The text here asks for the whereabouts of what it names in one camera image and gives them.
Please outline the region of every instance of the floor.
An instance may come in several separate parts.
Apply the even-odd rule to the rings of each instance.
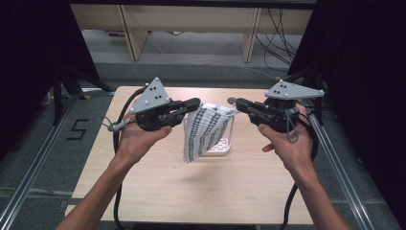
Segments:
[[[103,80],[113,84],[113,86],[123,83],[127,85],[134,84],[137,80],[128,79],[131,77],[131,72],[125,72],[122,75],[117,73],[122,73],[119,71],[123,71],[125,68],[134,68],[136,66],[149,65],[156,70],[156,72],[145,71],[146,75],[164,74],[162,73],[163,70],[171,70],[171,68],[177,68],[178,66],[191,67],[191,69],[198,67],[198,69],[205,70],[216,68],[227,71],[227,74],[230,74],[229,70],[232,68],[236,71],[236,76],[250,73],[254,76],[251,78],[271,82],[275,77],[284,78],[286,76],[285,71],[288,68],[285,62],[276,57],[271,57],[269,54],[264,59],[264,49],[257,40],[251,62],[244,63],[237,34],[182,33],[174,35],[170,32],[152,32],[148,35],[141,58],[135,62],[129,59],[123,37],[109,36],[105,31],[83,31],[82,34],[91,52],[92,59],[98,67],[101,78],[105,78]],[[275,44],[283,47],[283,42],[277,38],[275,38]],[[265,46],[268,44],[264,34],[259,34],[259,39]],[[291,46],[297,48],[301,37],[287,35],[286,40]],[[286,51],[277,48],[273,48],[273,50],[284,59],[289,60]],[[114,80],[106,77],[113,75],[120,76],[117,76]],[[86,82],[82,82],[82,86],[94,87],[86,84]],[[63,219],[66,202],[76,186],[88,151],[92,148],[92,140],[96,137],[97,130],[101,126],[101,115],[106,111],[112,98],[111,95],[106,94],[91,97],[92,103],[79,100],[75,104],[75,114],[69,116],[58,137],[58,141],[66,141],[71,135],[74,135],[71,129],[78,119],[91,117],[94,119],[88,121],[86,131],[88,135],[85,136],[85,140],[70,146],[55,143],[53,153],[49,155],[44,164],[20,212],[15,217],[11,229],[55,228]],[[346,138],[346,134],[341,129],[334,113],[325,110],[324,117],[326,121],[325,127],[330,139],[345,165],[355,190],[361,196],[363,204],[371,215],[375,228],[400,229],[385,200],[373,185],[368,172],[354,160],[356,152],[351,148],[350,141]],[[5,207],[14,189],[30,167],[47,136],[47,130],[51,128],[50,121],[52,119],[53,108],[45,106],[36,115],[26,134],[19,140],[19,149],[9,153],[0,162],[0,207]],[[362,229],[354,218],[354,214],[321,148],[315,161],[315,168],[334,206],[354,229]],[[115,229],[115,226],[112,222],[103,222],[99,229]],[[262,225],[260,229],[278,229],[278,226]],[[314,229],[314,226],[290,225],[288,229]]]

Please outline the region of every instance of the hand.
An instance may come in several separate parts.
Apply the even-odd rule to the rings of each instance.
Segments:
[[[299,112],[306,115],[305,108],[301,105],[297,105]],[[307,119],[303,116],[299,116],[307,123]],[[262,151],[275,150],[275,153],[280,157],[284,166],[291,173],[302,173],[303,170],[313,170],[311,162],[311,139],[304,126],[297,123],[295,130],[289,132],[291,140],[296,139],[295,143],[290,143],[287,140],[286,133],[279,133],[273,130],[270,126],[259,125],[259,132],[271,141],[271,144],[262,148]]]
[[[134,114],[127,113],[124,119],[132,118]],[[162,127],[156,131],[142,130],[136,123],[126,125],[122,129],[119,149],[116,153],[125,165],[131,168],[138,163],[149,149],[159,140],[167,137],[172,131],[171,126]]]

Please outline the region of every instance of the person's right hand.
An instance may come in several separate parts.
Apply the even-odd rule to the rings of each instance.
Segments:
[[[301,105],[297,105],[300,113],[306,114],[305,108]],[[299,116],[300,119],[307,122],[303,116]],[[262,151],[275,150],[275,153],[280,157],[284,166],[292,175],[301,175],[308,170],[313,170],[313,164],[311,162],[311,139],[304,126],[297,123],[295,130],[289,132],[291,140],[296,139],[295,143],[290,143],[287,140],[286,133],[279,133],[273,130],[270,126],[259,125],[259,132],[271,141],[271,144],[262,148]]]

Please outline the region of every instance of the metal rail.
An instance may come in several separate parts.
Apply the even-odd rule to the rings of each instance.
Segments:
[[[63,113],[59,122],[51,128],[47,138],[42,144],[41,149],[38,151],[38,154],[36,155],[33,163],[31,164],[26,174],[24,175],[23,179],[21,180],[20,184],[18,185],[17,189],[15,190],[14,194],[9,200],[9,203],[6,205],[6,208],[3,209],[0,217],[0,227],[2,230],[10,229],[15,217],[18,214],[18,211],[20,210],[27,194],[30,191],[30,188],[33,186],[36,178],[39,175],[39,172],[42,169],[42,166],[47,160],[48,155],[52,147],[54,146],[56,138],[63,128],[63,125],[66,121],[66,117],[68,116],[69,112],[71,111],[71,108],[78,100],[78,98],[79,95],[70,96],[66,105],[64,106],[65,112]]]
[[[304,99],[305,106],[313,106],[309,99]],[[354,213],[354,216],[358,222],[358,225],[361,229],[372,230],[375,229],[371,218],[365,208],[364,204],[362,203],[361,198],[359,197],[358,193],[355,191],[349,176],[347,175],[346,170],[343,167],[343,164],[338,157],[337,152],[335,151],[333,145],[331,144],[326,130],[323,126],[320,126],[319,122],[316,119],[314,114],[308,116],[310,123],[316,130],[317,136],[319,137],[320,144],[322,144],[323,149],[326,152],[326,156],[328,161],[333,168],[333,171],[340,183],[341,189],[346,196],[347,201],[349,202],[350,208]]]

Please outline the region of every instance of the forearm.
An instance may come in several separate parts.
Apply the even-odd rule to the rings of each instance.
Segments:
[[[57,229],[96,229],[102,215],[128,172],[119,159],[113,159],[81,203]]]
[[[306,176],[294,175],[294,178],[316,229],[350,229],[332,206],[314,171]]]

